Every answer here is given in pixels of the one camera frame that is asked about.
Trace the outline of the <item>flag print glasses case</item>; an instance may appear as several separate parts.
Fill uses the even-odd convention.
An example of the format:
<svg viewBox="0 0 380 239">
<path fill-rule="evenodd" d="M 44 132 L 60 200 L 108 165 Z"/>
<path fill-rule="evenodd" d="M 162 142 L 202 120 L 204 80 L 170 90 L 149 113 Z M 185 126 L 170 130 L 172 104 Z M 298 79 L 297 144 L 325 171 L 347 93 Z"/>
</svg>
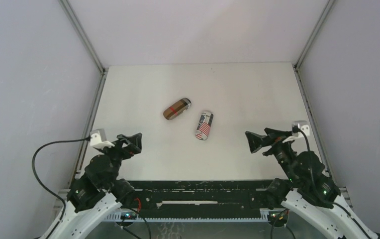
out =
<svg viewBox="0 0 380 239">
<path fill-rule="evenodd" d="M 213 117 L 214 117 L 214 114 L 210 111 L 203 111 L 201 113 L 196 131 L 195 131 L 196 139 L 207 140 L 210 130 L 211 130 Z"/>
</svg>

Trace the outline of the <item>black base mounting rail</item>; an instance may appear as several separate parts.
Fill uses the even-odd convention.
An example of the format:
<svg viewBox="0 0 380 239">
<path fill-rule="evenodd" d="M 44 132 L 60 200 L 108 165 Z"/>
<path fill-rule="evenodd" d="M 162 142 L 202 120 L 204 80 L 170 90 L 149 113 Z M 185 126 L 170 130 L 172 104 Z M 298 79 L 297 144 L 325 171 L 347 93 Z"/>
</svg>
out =
<svg viewBox="0 0 380 239">
<path fill-rule="evenodd" d="M 266 190 L 272 181 L 128 181 L 135 198 L 122 207 L 148 220 L 254 219 L 270 209 Z"/>
</svg>

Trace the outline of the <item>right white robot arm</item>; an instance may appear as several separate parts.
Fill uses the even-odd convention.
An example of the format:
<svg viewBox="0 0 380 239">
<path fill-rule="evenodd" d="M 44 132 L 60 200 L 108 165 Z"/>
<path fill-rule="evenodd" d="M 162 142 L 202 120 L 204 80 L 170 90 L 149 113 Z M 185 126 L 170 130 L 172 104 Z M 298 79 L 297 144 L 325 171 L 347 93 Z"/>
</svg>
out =
<svg viewBox="0 0 380 239">
<path fill-rule="evenodd" d="M 276 178 L 266 190 L 270 209 L 283 206 L 328 239 L 380 239 L 348 205 L 340 188 L 324 174 L 325 165 L 311 150 L 306 122 L 294 122 L 290 131 L 265 128 L 264 135 L 246 131 L 249 149 L 274 156 L 287 179 Z"/>
</svg>

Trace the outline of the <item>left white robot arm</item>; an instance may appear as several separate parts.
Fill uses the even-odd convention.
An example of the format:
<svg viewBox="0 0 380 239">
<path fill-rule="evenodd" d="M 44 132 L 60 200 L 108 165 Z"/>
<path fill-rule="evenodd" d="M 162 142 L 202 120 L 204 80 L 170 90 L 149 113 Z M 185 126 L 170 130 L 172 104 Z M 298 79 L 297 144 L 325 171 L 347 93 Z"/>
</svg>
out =
<svg viewBox="0 0 380 239">
<path fill-rule="evenodd" d="M 118 176 L 122 162 L 141 153 L 142 134 L 119 134 L 115 141 L 108 141 L 104 129 L 96 129 L 79 141 L 89 142 L 99 154 L 90 160 L 82 176 L 71 183 L 65 199 L 45 186 L 37 175 L 35 163 L 39 151 L 32 157 L 35 179 L 63 204 L 43 239 L 84 239 L 108 215 L 135 198 L 134 187 Z"/>
</svg>

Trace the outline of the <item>aluminium frame post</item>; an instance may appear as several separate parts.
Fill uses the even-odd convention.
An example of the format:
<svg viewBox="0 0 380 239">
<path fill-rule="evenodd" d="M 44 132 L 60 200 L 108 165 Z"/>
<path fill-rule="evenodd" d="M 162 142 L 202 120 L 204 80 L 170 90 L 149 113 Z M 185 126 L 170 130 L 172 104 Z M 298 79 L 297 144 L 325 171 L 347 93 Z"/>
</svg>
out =
<svg viewBox="0 0 380 239">
<path fill-rule="evenodd" d="M 69 22 L 71 23 L 73 29 L 75 30 L 79 40 L 81 41 L 82 45 L 84 46 L 85 50 L 89 54 L 90 58 L 92 59 L 94 65 L 97 68 L 98 71 L 98 78 L 97 78 L 97 85 L 96 89 L 94 91 L 93 97 L 92 97 L 92 103 L 91 108 L 89 111 L 89 114 L 86 119 L 85 128 L 83 131 L 83 137 L 88 136 L 91 132 L 95 117 L 97 113 L 97 109 L 100 103 L 101 95 L 103 92 L 103 88 L 106 82 L 106 74 L 107 69 L 103 66 L 102 61 L 100 60 L 93 44 L 91 43 L 90 38 L 88 37 L 83 25 L 81 24 L 77 14 L 75 13 L 75 10 L 72 6 L 72 4 L 68 0 L 59 0 L 59 5 L 63 9 L 66 17 L 68 18 Z"/>
<path fill-rule="evenodd" d="M 313 112 L 313 107 L 312 107 L 311 102 L 310 102 L 308 90 L 306 89 L 305 82 L 304 82 L 302 75 L 301 75 L 301 68 L 302 68 L 312 46 L 314 45 L 315 40 L 317 39 L 321 29 L 323 28 L 329 14 L 331 13 L 331 10 L 334 8 L 334 6 L 337 2 L 338 2 L 337 0 L 328 0 L 326 2 L 326 5 L 325 5 L 324 9 L 322 10 L 320 17 L 319 17 L 318 21 L 316 22 L 310 36 L 308 37 L 308 40 L 307 40 L 305 46 L 303 47 L 296 63 L 293 64 L 293 71 L 294 71 L 295 77 L 297 79 L 298 87 L 299 87 L 299 90 L 300 90 L 300 93 L 301 93 L 301 96 L 303 99 L 303 103 L 304 103 L 304 106 L 305 106 L 305 109 L 307 112 L 309 123 L 312 127 L 313 135 L 315 136 L 315 142 L 316 142 L 316 145 L 318 147 L 318 152 L 319 152 L 319 155 L 322 159 L 322 162 L 325 165 L 324 172 L 331 179 L 333 179 L 332 167 L 330 167 L 329 162 L 327 160 L 326 148 L 323 144 L 323 140 L 321 139 L 321 135 L 320 135 L 320 132 L 318 130 L 318 125 L 316 123 L 316 119 L 315 119 L 315 115 Z"/>
</svg>

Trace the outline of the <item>left aluminium frame post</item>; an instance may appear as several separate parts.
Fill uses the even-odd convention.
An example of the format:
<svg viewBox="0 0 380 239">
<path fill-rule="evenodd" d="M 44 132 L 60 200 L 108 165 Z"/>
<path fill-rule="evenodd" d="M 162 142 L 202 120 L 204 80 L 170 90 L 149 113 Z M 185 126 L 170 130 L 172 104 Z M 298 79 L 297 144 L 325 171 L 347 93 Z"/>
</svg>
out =
<svg viewBox="0 0 380 239">
<path fill-rule="evenodd" d="M 93 97 L 92 97 L 92 103 L 91 108 L 89 111 L 89 114 L 86 119 L 85 128 L 83 131 L 83 137 L 88 136 L 91 132 L 95 117 L 97 113 L 97 109 L 100 103 L 101 95 L 103 92 L 103 88 L 106 82 L 106 74 L 107 69 L 103 66 L 102 61 L 100 60 L 93 44 L 91 43 L 90 38 L 88 37 L 83 25 L 81 24 L 77 14 L 75 13 L 75 10 L 72 6 L 72 4 L 68 0 L 59 0 L 59 5 L 63 9 L 66 17 L 68 18 L 69 22 L 71 23 L 73 29 L 75 30 L 79 40 L 81 41 L 82 45 L 84 46 L 85 50 L 89 54 L 90 58 L 92 59 L 94 65 L 97 68 L 98 71 L 98 78 L 97 78 L 97 85 L 96 89 L 94 91 Z"/>
</svg>

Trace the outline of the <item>right aluminium frame post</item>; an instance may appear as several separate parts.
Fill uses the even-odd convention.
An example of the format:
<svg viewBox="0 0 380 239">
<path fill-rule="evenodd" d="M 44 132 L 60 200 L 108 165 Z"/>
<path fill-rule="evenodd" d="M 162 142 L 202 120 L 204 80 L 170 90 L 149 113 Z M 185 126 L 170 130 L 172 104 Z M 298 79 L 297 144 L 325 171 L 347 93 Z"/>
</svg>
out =
<svg viewBox="0 0 380 239">
<path fill-rule="evenodd" d="M 334 8 L 334 6 L 337 2 L 338 2 L 337 0 L 328 0 L 326 2 L 326 5 L 325 5 L 324 9 L 322 10 L 320 17 L 319 17 L 318 21 L 316 22 L 310 36 L 308 37 L 308 40 L 307 40 L 305 46 L 303 47 L 296 63 L 293 64 L 293 71 L 294 71 L 295 77 L 297 79 L 298 87 L 299 87 L 299 90 L 300 90 L 300 93 L 301 93 L 301 96 L 303 99 L 303 103 L 304 103 L 304 106 L 305 106 L 305 109 L 307 112 L 309 123 L 312 127 L 313 135 L 315 136 L 315 142 L 316 142 L 316 145 L 318 147 L 318 152 L 319 152 L 319 155 L 322 159 L 322 162 L 325 165 L 324 172 L 331 179 L 333 179 L 332 167 L 330 167 L 329 162 L 327 160 L 326 148 L 323 144 L 323 140 L 321 139 L 321 135 L 320 135 L 320 132 L 318 130 L 318 125 L 316 123 L 316 119 L 315 119 L 315 115 L 313 112 L 313 107 L 312 107 L 311 102 L 310 102 L 308 90 L 306 89 L 305 82 L 304 82 L 302 75 L 301 75 L 301 68 L 302 68 L 312 46 L 314 45 L 315 40 L 317 39 L 321 29 L 323 28 L 329 14 L 331 13 L 331 10 Z"/>
</svg>

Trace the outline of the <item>brown striped glasses case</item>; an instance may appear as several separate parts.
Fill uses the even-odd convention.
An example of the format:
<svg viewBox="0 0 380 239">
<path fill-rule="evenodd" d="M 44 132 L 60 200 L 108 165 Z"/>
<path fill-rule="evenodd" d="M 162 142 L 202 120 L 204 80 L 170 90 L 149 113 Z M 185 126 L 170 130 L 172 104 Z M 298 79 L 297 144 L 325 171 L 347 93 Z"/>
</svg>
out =
<svg viewBox="0 0 380 239">
<path fill-rule="evenodd" d="M 190 107 L 191 100 L 188 98 L 182 98 L 170 105 L 169 107 L 167 107 L 163 112 L 163 116 L 166 120 L 173 120 Z"/>
</svg>

